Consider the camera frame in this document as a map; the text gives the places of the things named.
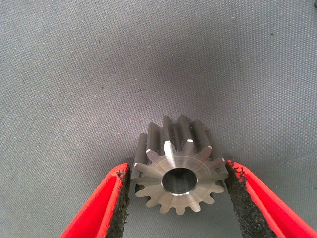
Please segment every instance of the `gray fabric background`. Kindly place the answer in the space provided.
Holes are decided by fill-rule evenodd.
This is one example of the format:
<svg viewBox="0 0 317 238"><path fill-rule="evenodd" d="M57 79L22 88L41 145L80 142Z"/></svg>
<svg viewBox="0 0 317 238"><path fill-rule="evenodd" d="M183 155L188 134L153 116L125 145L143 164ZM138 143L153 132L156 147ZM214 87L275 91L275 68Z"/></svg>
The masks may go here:
<svg viewBox="0 0 317 238"><path fill-rule="evenodd" d="M163 115L200 119L317 230L313 0L2 1L0 237L57 237ZM241 237L130 193L125 238Z"/></svg>

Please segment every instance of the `metal gear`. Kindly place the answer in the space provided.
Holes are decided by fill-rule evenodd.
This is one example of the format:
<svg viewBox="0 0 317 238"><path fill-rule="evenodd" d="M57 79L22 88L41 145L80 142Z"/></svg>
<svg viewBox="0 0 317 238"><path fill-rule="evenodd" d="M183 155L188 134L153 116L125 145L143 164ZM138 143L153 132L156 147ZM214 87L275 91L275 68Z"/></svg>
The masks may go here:
<svg viewBox="0 0 317 238"><path fill-rule="evenodd" d="M137 197L149 198L147 207L172 207L183 215L186 207L200 211L200 202L213 204L212 193L224 192L228 171L209 130L199 120L180 116L173 124L164 117L163 127L150 123L141 134L131 174Z"/></svg>

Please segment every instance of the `steel gear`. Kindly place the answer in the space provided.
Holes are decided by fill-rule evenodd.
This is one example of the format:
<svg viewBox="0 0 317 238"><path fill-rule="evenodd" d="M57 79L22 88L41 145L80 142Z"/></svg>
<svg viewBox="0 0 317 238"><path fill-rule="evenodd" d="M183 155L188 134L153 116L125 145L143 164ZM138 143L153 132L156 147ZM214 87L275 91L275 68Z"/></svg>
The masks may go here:
<svg viewBox="0 0 317 238"><path fill-rule="evenodd" d="M186 207L200 211L200 202L213 204L212 193L224 192L228 171L209 130L199 120L180 116L173 124L164 117L163 127L150 123L141 134L131 174L136 196L148 197L147 207L172 207L183 215Z"/></svg>

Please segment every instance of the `center hole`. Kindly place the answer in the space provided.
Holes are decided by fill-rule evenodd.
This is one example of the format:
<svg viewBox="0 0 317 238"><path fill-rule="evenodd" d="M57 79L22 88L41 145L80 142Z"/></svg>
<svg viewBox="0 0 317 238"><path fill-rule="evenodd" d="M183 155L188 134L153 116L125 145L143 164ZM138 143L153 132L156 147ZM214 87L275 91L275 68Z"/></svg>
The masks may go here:
<svg viewBox="0 0 317 238"><path fill-rule="evenodd" d="M163 177L163 187L168 192L183 195L196 186L197 178L193 171L186 168L176 168L168 171Z"/></svg>

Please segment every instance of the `red plastic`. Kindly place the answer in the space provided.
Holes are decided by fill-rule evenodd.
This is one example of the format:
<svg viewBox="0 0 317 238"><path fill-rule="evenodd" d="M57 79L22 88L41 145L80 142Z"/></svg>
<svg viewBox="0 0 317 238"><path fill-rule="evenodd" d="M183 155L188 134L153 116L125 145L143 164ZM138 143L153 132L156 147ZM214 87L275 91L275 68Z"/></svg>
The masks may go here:
<svg viewBox="0 0 317 238"><path fill-rule="evenodd" d="M128 170L127 163L113 168L60 237L105 238L123 186L118 174L123 176Z"/></svg>
<svg viewBox="0 0 317 238"><path fill-rule="evenodd" d="M228 163L236 169L237 177L247 179L247 192L279 238L317 238L317 233L247 167L231 160Z"/></svg>

